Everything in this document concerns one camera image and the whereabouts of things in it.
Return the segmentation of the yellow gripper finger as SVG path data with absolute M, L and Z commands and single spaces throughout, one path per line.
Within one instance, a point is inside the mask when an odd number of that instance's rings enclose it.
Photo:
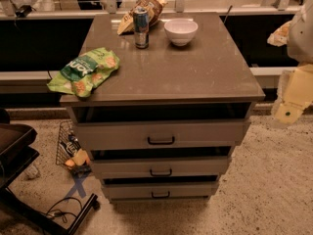
M 288 35 L 291 21 L 282 24 L 267 38 L 267 43 L 273 46 L 281 47 L 288 42 Z
M 313 102 L 313 65 L 284 70 L 280 76 L 277 100 L 272 108 L 274 119 L 283 124 L 295 123 Z

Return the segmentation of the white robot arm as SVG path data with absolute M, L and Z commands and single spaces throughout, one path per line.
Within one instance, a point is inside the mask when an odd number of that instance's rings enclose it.
M 281 74 L 278 98 L 271 111 L 278 122 L 293 124 L 313 102 L 313 0 L 307 0 L 267 42 L 277 47 L 286 45 L 288 56 L 298 61 L 295 70 Z

